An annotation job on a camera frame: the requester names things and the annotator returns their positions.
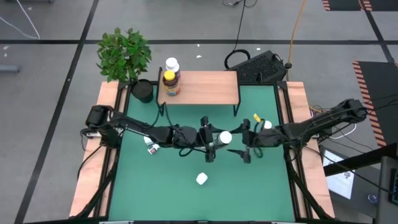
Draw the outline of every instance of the potted plant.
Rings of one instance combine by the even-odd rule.
[[[108,76],[107,81],[119,80],[131,85],[131,93],[141,102],[149,103],[154,95],[152,83],[146,79],[138,79],[142,72],[147,72],[147,62],[152,60],[147,41],[139,31],[133,29],[122,35],[120,28],[114,34],[104,33],[97,51],[101,65],[101,74]]]

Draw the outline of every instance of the wooden table frame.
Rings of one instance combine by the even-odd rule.
[[[283,88],[278,89],[280,108],[282,111],[282,120],[284,123],[289,121],[301,122],[310,118],[310,111],[308,107],[307,97],[302,82],[282,82],[280,84]],[[118,108],[119,111],[126,111],[129,101],[129,91],[127,88],[122,88],[118,91],[118,82],[103,82],[99,93],[97,105],[109,105]],[[100,143],[99,138],[89,139],[86,146],[85,159],[93,150],[95,150]],[[312,139],[307,144],[310,148],[318,150],[316,140]],[[115,149],[99,150],[82,168],[80,178],[78,180],[75,196],[73,198],[70,216],[79,213],[93,194],[98,189],[98,186],[109,172],[116,155]],[[319,154],[310,150],[302,151],[302,165],[294,162],[294,168],[299,174],[305,175],[305,182],[310,193],[314,196],[319,205],[326,211],[327,214],[334,217],[333,206],[330,200],[330,194],[326,182],[325,173],[323,171],[322,160]],[[107,186],[100,202],[97,203],[96,208],[90,213],[90,217],[107,216],[109,212],[109,203],[112,194],[113,183]],[[297,186],[293,186],[292,194],[295,195],[293,203],[296,203],[295,216],[301,218],[316,218],[314,211],[309,211],[306,200]]]

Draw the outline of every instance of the gray floor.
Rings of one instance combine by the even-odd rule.
[[[58,0],[54,4],[24,3],[42,39],[78,40],[93,0]],[[259,1],[245,9],[241,39],[289,40],[300,1]],[[398,12],[372,13],[386,40],[398,39]],[[194,0],[100,0],[87,39],[100,39],[115,27],[139,29],[145,38],[235,39],[240,6],[228,8],[221,1]],[[0,16],[29,35],[29,21],[15,3],[0,1]],[[0,40],[27,39],[0,21]],[[364,12],[327,12],[322,1],[308,1],[298,26],[299,40],[377,40]],[[151,45],[153,61],[143,78],[155,80],[159,66],[176,57],[183,70],[224,70],[224,57],[234,45]],[[252,56],[266,50],[289,56],[288,45],[239,45]],[[0,217],[13,223],[66,75],[76,45],[0,44],[0,64],[21,66],[18,74],[0,73]],[[25,222],[67,218],[72,202],[76,172],[82,160],[79,130],[95,104],[104,78],[95,66],[97,46],[86,44],[81,52],[49,152],[34,191]],[[398,58],[398,46],[390,45]],[[231,57],[230,64],[244,60]],[[331,107],[346,98],[361,99],[352,61],[386,62],[378,45],[295,45],[290,79],[303,81],[311,105]],[[355,141],[377,148],[369,121],[351,135]],[[368,151],[346,139],[339,142]],[[325,145],[347,156],[357,152],[325,141]],[[336,216],[352,222],[368,222],[358,212],[335,204]]]

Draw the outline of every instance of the green table surface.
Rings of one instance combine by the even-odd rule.
[[[220,129],[232,130],[244,118],[255,125],[253,114],[279,124],[273,86],[241,86],[237,117],[231,105],[168,105],[173,124],[200,127],[200,118]],[[127,115],[153,123],[157,105],[130,97]],[[168,126],[160,117],[156,126]],[[244,150],[240,134],[226,149]],[[264,157],[252,152],[251,164],[220,149],[213,163],[200,152],[180,157],[178,149],[147,152],[143,137],[126,131],[121,146],[109,220],[294,221],[292,198],[282,147],[264,148]],[[199,173],[208,179],[196,182]]]

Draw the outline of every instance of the wooden shelf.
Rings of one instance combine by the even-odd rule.
[[[168,105],[237,105],[238,78],[235,71],[181,71],[180,93],[166,94],[163,75],[159,78],[158,104]]]

